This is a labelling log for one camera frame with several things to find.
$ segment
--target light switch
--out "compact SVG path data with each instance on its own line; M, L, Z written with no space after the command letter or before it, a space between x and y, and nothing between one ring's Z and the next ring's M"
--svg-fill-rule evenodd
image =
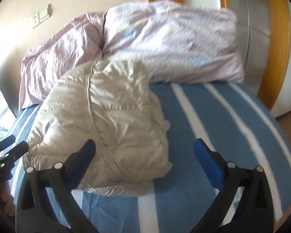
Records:
M40 23L50 18L50 5L39 11Z

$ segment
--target bed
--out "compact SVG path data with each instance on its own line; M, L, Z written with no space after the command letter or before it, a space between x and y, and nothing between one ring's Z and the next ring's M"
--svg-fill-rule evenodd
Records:
M218 193L193 154L201 137L210 149L239 167L265 169L272 192L275 220L291 205L291 148L264 105L241 83L151 84L161 101L167 131L169 160L165 177L155 179L146 196L104 197L72 191L78 205L99 232L190 232ZM26 140L40 105L23 109L9 134L16 144ZM17 202L24 170L19 162L9 181ZM48 190L58 220L68 225ZM235 198L223 223L233 216Z

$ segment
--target beige wall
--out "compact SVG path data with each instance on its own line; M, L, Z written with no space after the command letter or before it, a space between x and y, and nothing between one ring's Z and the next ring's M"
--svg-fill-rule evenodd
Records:
M3 0L0 3L0 87L10 107L17 111L20 65L29 49L45 42L80 14L106 11L128 1L137 0ZM48 4L51 4L51 18L32 29L30 18Z

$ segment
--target beige jacket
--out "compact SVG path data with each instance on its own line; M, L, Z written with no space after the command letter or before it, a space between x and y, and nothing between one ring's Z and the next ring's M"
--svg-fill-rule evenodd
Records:
M162 109L141 63L91 61L67 72L39 110L23 166L51 168L89 138L96 155L80 190L140 196L170 170Z

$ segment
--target blue striped bed sheet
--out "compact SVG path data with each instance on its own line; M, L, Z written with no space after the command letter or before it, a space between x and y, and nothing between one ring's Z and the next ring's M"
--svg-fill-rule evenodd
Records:
M82 191L72 195L85 215L101 232L190 232L205 214L218 190L213 189L193 154L193 142L201 137L226 161L253 169L263 166L272 192L275 220L291 205L291 147L277 122L243 84L194 85L151 84L161 101L167 131L169 160L165 177L151 184L143 197L103 197ZM20 112L9 134L15 144L26 140L40 106ZM9 181L17 201L24 176L16 162ZM68 225L50 189L48 194L60 223ZM232 204L224 219L228 223L236 209Z

